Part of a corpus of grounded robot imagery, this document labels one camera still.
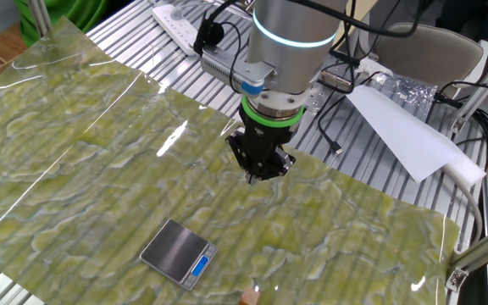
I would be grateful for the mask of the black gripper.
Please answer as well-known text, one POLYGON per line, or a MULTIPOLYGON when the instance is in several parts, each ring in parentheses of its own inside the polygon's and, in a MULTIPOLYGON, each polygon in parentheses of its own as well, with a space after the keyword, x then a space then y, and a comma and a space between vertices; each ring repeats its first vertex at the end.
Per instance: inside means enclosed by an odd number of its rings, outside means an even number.
POLYGON ((270 127, 258 123, 252 117, 246 117, 244 124, 245 134, 236 130, 225 141, 245 171, 247 183, 255 183, 253 171, 257 171, 256 177, 259 180, 284 176, 295 163, 295 158, 281 147, 293 137, 291 127, 270 127))

